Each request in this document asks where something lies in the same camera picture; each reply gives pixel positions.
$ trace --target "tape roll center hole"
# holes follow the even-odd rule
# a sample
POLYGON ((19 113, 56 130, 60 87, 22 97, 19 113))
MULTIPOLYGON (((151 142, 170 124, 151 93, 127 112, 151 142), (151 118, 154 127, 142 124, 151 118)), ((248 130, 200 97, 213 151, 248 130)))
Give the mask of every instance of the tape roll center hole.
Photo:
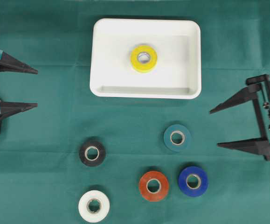
POLYGON ((99 156, 99 150, 95 146, 89 146, 85 150, 85 158, 90 161, 94 161, 98 158, 99 156))
POLYGON ((101 209, 101 203, 99 200, 97 199, 91 199, 88 203, 87 203, 87 210, 90 213, 97 213, 99 212, 101 209))
POLYGON ((137 60, 138 62, 140 62, 141 64, 146 64, 150 61, 150 54, 148 54, 147 52, 140 52, 137 56, 137 60))
POLYGON ((187 186, 190 189, 198 189, 201 185, 201 179, 196 174, 190 174, 189 176, 187 176, 186 182, 187 182, 187 186))
POLYGON ((174 131, 170 135, 170 140, 175 145, 181 145, 185 142, 185 135, 181 131, 174 131))
POLYGON ((161 183, 157 179, 150 179, 146 184, 146 188, 150 193, 156 194, 161 190, 161 183))

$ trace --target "yellow tape roll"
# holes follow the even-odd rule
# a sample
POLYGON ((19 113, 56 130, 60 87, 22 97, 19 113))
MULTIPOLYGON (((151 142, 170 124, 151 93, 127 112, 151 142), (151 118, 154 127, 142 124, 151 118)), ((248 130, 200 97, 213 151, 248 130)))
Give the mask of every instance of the yellow tape roll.
POLYGON ((157 52, 147 45, 137 46, 131 53, 131 63, 138 72, 149 72, 157 63, 157 52))

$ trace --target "red tape roll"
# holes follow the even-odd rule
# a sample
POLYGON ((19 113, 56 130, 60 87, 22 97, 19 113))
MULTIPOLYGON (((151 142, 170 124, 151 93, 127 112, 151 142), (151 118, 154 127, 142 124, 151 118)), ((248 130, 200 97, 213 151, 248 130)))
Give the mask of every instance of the red tape roll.
POLYGON ((169 182, 165 175, 158 171, 149 171, 144 174, 139 181, 139 190, 142 197, 150 202, 158 202, 166 197, 169 190, 169 182), (156 192, 151 192, 148 188, 148 182, 157 180, 159 182, 159 189, 156 192))

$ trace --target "metal rod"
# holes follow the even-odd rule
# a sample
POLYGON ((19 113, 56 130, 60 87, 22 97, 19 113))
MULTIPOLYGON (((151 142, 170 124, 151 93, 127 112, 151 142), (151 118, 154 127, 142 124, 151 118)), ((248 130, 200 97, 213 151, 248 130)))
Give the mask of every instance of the metal rod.
POLYGON ((255 110, 255 114, 256 114, 256 118, 257 118, 257 123, 258 123, 259 131, 260 131, 260 135, 262 138, 267 138, 267 134, 265 131, 263 117, 261 114, 258 99, 253 99, 253 106, 254 106, 254 110, 255 110))

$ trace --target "white tape roll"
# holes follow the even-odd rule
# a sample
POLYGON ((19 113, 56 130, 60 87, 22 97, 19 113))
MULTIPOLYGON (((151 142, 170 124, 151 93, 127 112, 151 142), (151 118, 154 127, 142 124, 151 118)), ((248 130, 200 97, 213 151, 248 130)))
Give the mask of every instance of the white tape roll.
POLYGON ((110 201, 108 197, 101 191, 91 190, 86 192, 79 201, 79 213, 81 217, 90 223, 102 221, 110 210, 110 201), (93 200, 99 202, 99 210, 92 212, 89 209, 89 203, 93 200))

